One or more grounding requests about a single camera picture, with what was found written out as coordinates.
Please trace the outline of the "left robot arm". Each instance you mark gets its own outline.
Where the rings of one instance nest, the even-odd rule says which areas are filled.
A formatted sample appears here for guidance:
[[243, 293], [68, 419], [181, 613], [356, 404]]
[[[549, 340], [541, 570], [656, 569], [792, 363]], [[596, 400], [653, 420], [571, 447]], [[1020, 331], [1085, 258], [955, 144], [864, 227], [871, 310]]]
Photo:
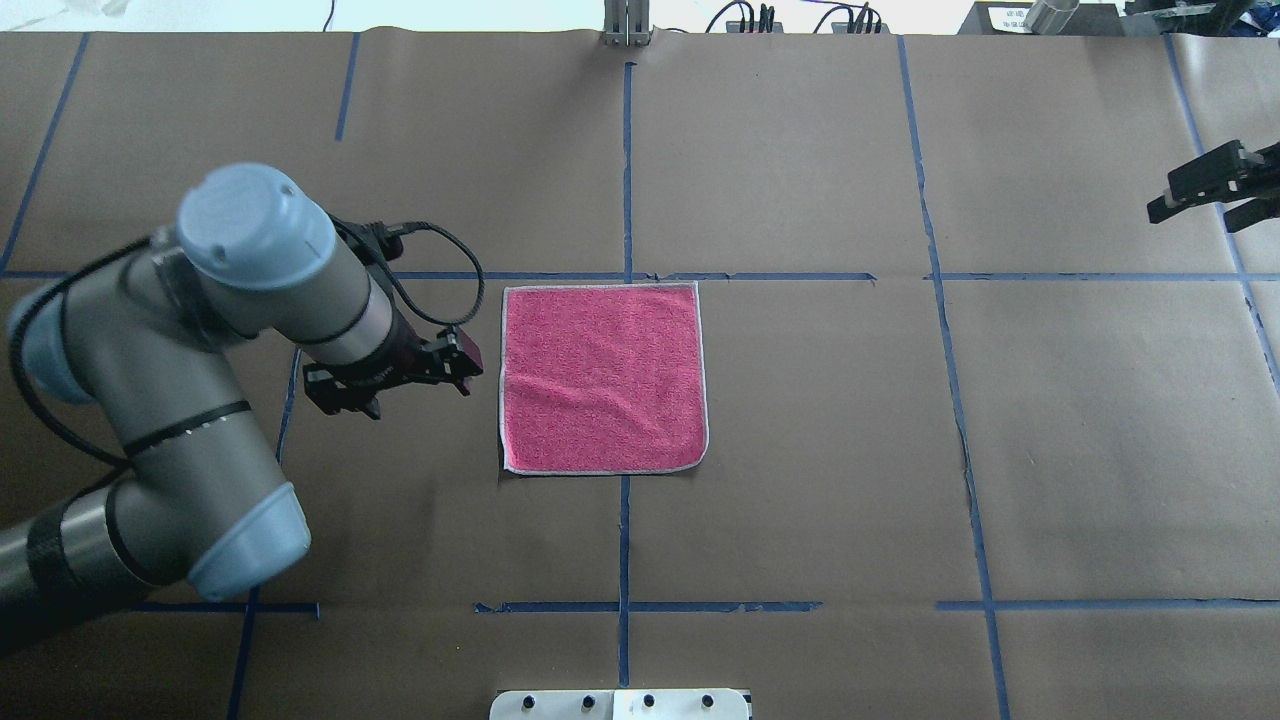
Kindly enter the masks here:
[[276, 332], [326, 415], [380, 416], [406, 384], [466, 395], [483, 356], [462, 316], [434, 318], [390, 270], [431, 222], [351, 223], [282, 170], [211, 170], [175, 220], [24, 297], [6, 341], [29, 411], [108, 474], [3, 533], [3, 653], [188, 583], [220, 603], [300, 561], [311, 534], [227, 350]]

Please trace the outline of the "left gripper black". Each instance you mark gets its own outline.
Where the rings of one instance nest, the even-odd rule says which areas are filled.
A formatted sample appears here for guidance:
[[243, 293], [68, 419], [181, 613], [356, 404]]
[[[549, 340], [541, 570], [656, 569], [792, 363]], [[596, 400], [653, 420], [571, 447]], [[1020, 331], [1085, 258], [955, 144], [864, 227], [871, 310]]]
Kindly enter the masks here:
[[303, 393], [328, 416], [360, 413], [376, 421], [381, 419], [376, 389], [453, 386], [470, 397], [470, 380], [484, 374], [480, 347], [460, 325], [445, 325], [433, 340], [421, 338], [411, 325], [398, 325], [379, 365], [372, 375], [375, 389], [348, 387], [320, 364], [303, 365]]

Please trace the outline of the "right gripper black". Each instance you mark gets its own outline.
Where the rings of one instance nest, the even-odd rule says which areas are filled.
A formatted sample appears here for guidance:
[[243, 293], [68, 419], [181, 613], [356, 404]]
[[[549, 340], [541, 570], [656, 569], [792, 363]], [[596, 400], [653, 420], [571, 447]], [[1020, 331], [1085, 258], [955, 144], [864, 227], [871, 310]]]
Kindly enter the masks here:
[[1279, 142], [1249, 150], [1238, 140], [1169, 172], [1167, 187], [1146, 205], [1146, 211], [1151, 224], [1160, 224], [1189, 208], [1249, 200], [1224, 213], [1226, 231], [1235, 234], [1277, 219], [1277, 197]]

